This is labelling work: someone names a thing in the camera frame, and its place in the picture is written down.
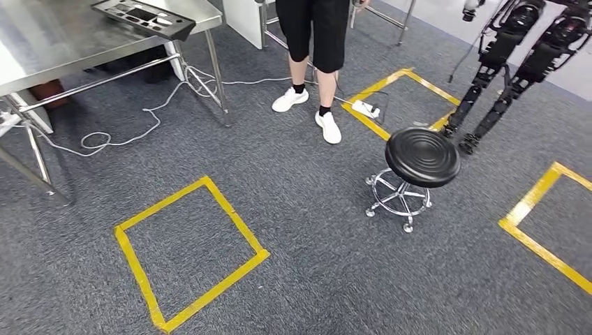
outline white sneaker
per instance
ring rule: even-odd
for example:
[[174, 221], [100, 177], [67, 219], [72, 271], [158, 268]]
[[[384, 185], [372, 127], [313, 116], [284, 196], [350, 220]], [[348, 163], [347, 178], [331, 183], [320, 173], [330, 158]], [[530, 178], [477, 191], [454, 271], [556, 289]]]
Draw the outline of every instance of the white sneaker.
[[274, 101], [272, 109], [278, 113], [287, 112], [296, 103], [305, 103], [309, 99], [309, 93], [306, 89], [298, 94], [294, 87], [289, 88], [284, 95]]
[[318, 112], [316, 112], [315, 121], [316, 124], [323, 129], [323, 138], [325, 138], [325, 141], [330, 144], [341, 142], [341, 131], [335, 123], [331, 112], [327, 112], [323, 116], [320, 116]]

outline stool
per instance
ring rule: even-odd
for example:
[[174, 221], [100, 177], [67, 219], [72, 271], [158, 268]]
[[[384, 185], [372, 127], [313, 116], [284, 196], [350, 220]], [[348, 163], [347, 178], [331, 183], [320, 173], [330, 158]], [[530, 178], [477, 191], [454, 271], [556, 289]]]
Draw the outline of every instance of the stool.
[[[405, 128], [392, 134], [387, 142], [385, 156], [390, 168], [366, 178], [366, 184], [372, 186], [376, 202], [366, 210], [367, 216], [374, 216], [374, 209], [382, 207], [387, 211], [406, 216], [403, 225], [405, 232], [413, 231], [413, 217], [430, 208], [432, 203], [430, 188], [437, 188], [450, 183], [460, 171], [460, 159], [457, 148], [441, 134], [427, 128]], [[389, 174], [395, 174], [402, 182], [394, 186], [385, 180]], [[390, 189], [390, 194], [381, 197], [377, 185]], [[412, 210], [407, 199], [420, 200], [421, 206]], [[399, 199], [400, 209], [390, 206], [391, 200]]]

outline black stool seat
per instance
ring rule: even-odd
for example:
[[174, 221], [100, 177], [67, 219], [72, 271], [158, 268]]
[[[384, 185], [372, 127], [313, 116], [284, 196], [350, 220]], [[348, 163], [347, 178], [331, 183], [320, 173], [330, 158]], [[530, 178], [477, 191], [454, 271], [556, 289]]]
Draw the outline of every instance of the black stool seat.
[[461, 168], [457, 148], [446, 137], [426, 128], [405, 128], [392, 134], [385, 155], [395, 174], [420, 187], [444, 186]]

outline humanoid robot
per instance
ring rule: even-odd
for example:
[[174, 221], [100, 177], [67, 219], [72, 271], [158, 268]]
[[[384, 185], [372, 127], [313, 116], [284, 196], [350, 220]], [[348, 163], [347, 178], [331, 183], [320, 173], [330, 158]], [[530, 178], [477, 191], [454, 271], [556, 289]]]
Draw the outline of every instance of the humanoid robot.
[[[536, 41], [513, 77], [510, 77], [508, 57], [542, 16], [545, 0], [507, 0], [483, 29], [479, 46], [479, 71], [459, 107], [448, 117], [441, 133], [452, 138], [479, 95], [502, 68], [505, 71], [505, 88], [473, 133], [465, 134], [459, 143], [462, 152], [472, 154], [479, 141], [496, 125], [514, 100], [534, 83], [542, 82], [549, 73], [564, 66], [590, 40], [592, 1], [549, 1], [565, 5], [566, 8]], [[472, 21], [475, 9], [484, 3], [485, 0], [467, 0], [463, 20]], [[483, 49], [483, 38], [488, 29], [496, 35]]]

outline power strip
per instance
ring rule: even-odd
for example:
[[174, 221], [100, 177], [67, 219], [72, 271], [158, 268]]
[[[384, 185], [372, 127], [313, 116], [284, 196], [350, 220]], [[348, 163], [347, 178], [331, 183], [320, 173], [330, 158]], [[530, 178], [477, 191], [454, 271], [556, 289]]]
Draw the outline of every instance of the power strip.
[[352, 104], [352, 109], [370, 119], [376, 119], [378, 118], [378, 115], [380, 115], [380, 109], [377, 108], [376, 105], [373, 106], [360, 100], [356, 100]]

